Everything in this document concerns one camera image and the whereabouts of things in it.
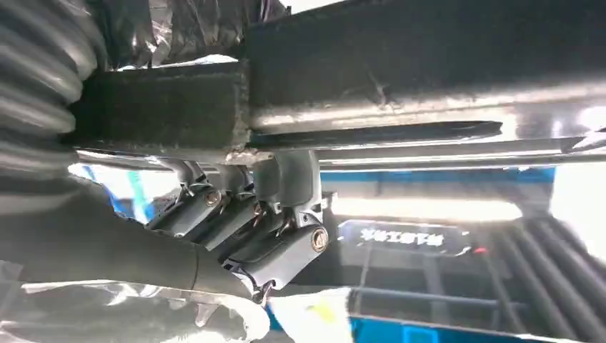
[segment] plastic wrap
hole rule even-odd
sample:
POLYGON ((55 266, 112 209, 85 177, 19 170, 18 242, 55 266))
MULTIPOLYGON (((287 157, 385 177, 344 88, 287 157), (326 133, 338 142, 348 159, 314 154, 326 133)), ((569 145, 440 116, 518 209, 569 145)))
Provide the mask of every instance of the plastic wrap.
POLYGON ((248 299, 105 280, 22 284, 18 266, 1 264, 3 343, 250 342, 269 330, 248 299))
POLYGON ((347 311, 350 291, 346 287, 327 289, 273 297, 268 303, 282 329, 296 343, 353 343, 347 311))
POLYGON ((279 0, 87 0, 111 67, 238 57, 249 25, 286 14, 279 0))

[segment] sign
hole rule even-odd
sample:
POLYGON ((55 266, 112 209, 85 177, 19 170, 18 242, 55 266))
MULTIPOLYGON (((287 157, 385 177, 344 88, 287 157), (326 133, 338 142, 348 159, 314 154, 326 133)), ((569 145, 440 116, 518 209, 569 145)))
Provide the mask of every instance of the sign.
POLYGON ((339 225, 343 244, 428 254, 463 254, 470 249, 468 234, 459 227, 438 224, 350 219, 339 225))

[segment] blue panel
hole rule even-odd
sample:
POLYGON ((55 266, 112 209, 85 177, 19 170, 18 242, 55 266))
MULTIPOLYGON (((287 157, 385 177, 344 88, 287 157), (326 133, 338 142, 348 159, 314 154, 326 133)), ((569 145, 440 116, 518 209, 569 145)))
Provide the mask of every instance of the blue panel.
MULTIPOLYGON (((282 327, 267 308, 270 328, 282 327)), ((421 327, 378 319, 351 318, 352 336, 356 343, 522 343, 523 339, 511 336, 483 334, 454 329, 421 327)))
POLYGON ((555 168, 471 171, 369 171, 322 173, 324 182, 524 182, 553 183, 555 168))

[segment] bright light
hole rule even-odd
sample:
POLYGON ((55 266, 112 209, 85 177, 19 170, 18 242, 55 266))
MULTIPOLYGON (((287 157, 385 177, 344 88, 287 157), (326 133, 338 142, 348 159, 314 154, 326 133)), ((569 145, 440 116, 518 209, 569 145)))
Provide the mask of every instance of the bright light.
POLYGON ((590 130, 600 130, 606 126, 606 106, 593 106, 582 110, 577 116, 577 123, 590 130))
POLYGON ((520 218, 514 204, 496 200, 427 198, 363 199, 340 198, 333 213, 356 217, 392 217, 461 222, 498 222, 520 218))

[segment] steel tube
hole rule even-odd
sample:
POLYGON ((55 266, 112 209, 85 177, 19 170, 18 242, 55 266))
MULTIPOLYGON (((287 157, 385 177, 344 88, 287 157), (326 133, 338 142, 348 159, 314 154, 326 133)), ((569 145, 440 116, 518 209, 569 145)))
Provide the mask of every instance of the steel tube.
POLYGON ((516 156, 505 159, 487 159, 475 161, 426 161, 426 162, 391 162, 364 164, 327 164, 320 165, 323 172, 403 172, 415 170, 461 170, 461 169, 500 169, 520 166, 558 166, 562 164, 603 163, 606 154, 580 155, 539 155, 516 156))
MULTIPOLYGON (((426 257, 423 259, 423 274, 427 282, 427 288, 432 294, 443 295, 444 286, 442 278, 439 274, 439 266, 437 259, 434 257, 426 257)), ((438 324, 448 325, 450 323, 450 315, 446 302, 432 301, 432 321, 438 324)))
POLYGON ((253 26, 251 127, 540 123, 606 96, 605 17, 591 1, 354 0, 253 26))
POLYGON ((410 144, 363 144, 350 149, 318 149, 321 164, 371 164, 390 162, 457 161, 461 159, 506 159, 515 156, 559 154, 562 148, 573 146, 579 139, 536 139, 532 141, 500 141, 473 143, 434 141, 422 146, 410 144))
POLYGON ((480 259, 484 262, 484 265, 488 270, 492 287, 495 289, 495 292, 498 296, 500 309, 507 318, 507 321, 510 323, 513 332, 517 334, 527 333, 528 331, 520 320, 520 316, 518 315, 518 313, 516 313, 515 309, 511 305, 511 298, 509 296, 509 293, 505 289, 503 282, 501 281, 499 271, 492 262, 492 256, 490 256, 491 254, 494 254, 494 249, 492 248, 492 245, 486 239, 484 234, 480 234, 477 232, 476 237, 482 246, 489 247, 488 252, 480 254, 480 259))
MULTIPOLYGON (((431 302, 447 302, 449 304, 472 305, 481 307, 497 307, 499 302, 491 299, 477 299, 466 297, 453 297, 450 295, 427 294, 407 291, 397 291, 393 289, 379 289, 372 287, 358 287, 355 291, 365 294, 387 295, 390 297, 401 297, 408 299, 427 300, 431 302)), ((518 302, 512 302, 511 305, 516 309, 524 309, 525 305, 518 302)))

